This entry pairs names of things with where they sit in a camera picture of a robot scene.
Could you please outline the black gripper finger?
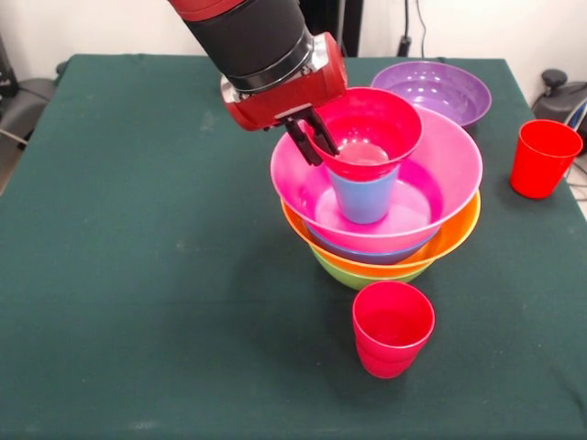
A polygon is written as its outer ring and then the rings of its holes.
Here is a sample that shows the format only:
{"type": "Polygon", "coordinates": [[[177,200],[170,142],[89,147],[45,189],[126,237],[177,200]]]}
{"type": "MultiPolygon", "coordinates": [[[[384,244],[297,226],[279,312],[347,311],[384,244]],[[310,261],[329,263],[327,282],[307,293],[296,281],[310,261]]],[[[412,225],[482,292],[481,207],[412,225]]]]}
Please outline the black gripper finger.
{"type": "Polygon", "coordinates": [[[284,120],[286,130],[297,146],[302,156],[309,165],[319,166],[322,164],[321,157],[314,150],[313,144],[307,134],[299,127],[296,120],[292,118],[286,118],[284,120]]]}
{"type": "Polygon", "coordinates": [[[313,129],[313,139],[317,146],[327,155],[337,156],[338,147],[315,109],[305,111],[305,121],[313,129]]]}

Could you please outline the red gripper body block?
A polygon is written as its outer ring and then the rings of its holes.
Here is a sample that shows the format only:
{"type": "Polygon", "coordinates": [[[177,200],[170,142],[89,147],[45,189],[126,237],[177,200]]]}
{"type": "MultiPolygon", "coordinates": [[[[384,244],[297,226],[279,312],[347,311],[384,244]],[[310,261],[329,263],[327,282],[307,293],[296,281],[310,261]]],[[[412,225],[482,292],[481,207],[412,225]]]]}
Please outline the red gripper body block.
{"type": "Polygon", "coordinates": [[[314,36],[309,61],[292,78],[259,93],[238,91],[224,80],[224,103],[242,128],[261,130],[309,106],[320,107],[346,92],[348,77],[344,59],[334,38],[327,32],[314,36]]]}

